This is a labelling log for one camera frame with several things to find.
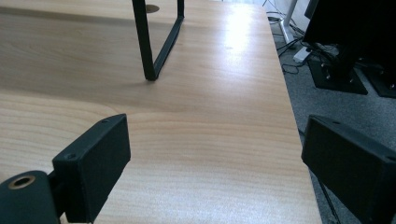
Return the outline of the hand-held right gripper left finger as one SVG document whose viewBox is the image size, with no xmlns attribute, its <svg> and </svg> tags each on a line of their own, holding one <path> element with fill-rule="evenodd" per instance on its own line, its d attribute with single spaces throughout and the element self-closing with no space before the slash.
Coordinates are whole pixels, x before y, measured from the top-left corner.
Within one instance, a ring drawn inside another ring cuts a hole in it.
<svg viewBox="0 0 396 224">
<path fill-rule="evenodd" d="M 130 159 L 127 116 L 95 123 L 52 159 L 59 211 L 71 223 L 95 221 Z"/>
</svg>

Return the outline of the black stand base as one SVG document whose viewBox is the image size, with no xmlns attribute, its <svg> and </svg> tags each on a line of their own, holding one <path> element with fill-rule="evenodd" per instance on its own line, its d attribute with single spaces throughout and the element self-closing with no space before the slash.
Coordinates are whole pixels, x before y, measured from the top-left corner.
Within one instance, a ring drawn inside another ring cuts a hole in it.
<svg viewBox="0 0 396 224">
<path fill-rule="evenodd" d="M 318 53 L 317 60 L 310 60 L 308 67 L 317 88 L 367 95 L 368 91 L 354 70 L 355 59 L 343 59 L 341 53 L 334 55 L 319 44 L 311 44 Z"/>
<path fill-rule="evenodd" d="M 396 99 L 396 73 L 374 66 L 364 67 L 362 72 L 380 97 Z"/>
</svg>

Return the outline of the white power strip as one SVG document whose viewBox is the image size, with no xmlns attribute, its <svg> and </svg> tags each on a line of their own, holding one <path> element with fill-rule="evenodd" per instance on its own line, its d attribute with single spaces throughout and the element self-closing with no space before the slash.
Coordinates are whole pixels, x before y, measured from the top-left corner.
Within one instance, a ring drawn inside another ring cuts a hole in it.
<svg viewBox="0 0 396 224">
<path fill-rule="evenodd" d="M 308 47 L 302 47 L 294 56 L 293 60 L 296 63 L 303 63 L 307 57 L 311 54 L 312 50 Z"/>
</svg>

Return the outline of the white-legged desk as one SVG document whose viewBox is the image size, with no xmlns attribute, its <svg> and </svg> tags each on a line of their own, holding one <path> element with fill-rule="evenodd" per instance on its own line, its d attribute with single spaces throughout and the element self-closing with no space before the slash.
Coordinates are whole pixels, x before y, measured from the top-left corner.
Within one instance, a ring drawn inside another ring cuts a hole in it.
<svg viewBox="0 0 396 224">
<path fill-rule="evenodd" d="M 283 19 L 281 19 L 279 22 L 279 28 L 280 31 L 282 32 L 286 44 L 289 44 L 294 40 L 294 36 L 290 28 L 290 22 L 294 9 L 297 5 L 297 1 L 298 0 L 291 0 L 290 7 L 288 9 L 286 16 Z"/>
</svg>

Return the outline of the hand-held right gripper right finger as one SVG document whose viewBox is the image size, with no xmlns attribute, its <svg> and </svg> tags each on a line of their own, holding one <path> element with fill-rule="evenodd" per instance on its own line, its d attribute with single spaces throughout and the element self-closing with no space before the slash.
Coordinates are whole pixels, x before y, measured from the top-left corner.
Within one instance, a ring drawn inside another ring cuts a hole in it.
<svg viewBox="0 0 396 224">
<path fill-rule="evenodd" d="M 311 115 L 302 160 L 362 224 L 396 216 L 396 151 L 351 127 Z"/>
</svg>

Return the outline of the black metal rack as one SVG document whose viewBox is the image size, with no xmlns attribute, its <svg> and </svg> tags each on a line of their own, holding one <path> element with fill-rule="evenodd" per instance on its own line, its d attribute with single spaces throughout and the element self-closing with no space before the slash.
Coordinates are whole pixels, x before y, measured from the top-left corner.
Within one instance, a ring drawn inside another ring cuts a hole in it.
<svg viewBox="0 0 396 224">
<path fill-rule="evenodd" d="M 148 5 L 146 4 L 146 0 L 131 1 L 144 76 L 148 81 L 155 81 L 158 79 L 173 46 L 177 42 L 178 34 L 185 18 L 185 0 L 177 0 L 177 18 L 156 59 L 153 59 L 150 45 L 149 23 L 147 17 Z"/>
</svg>

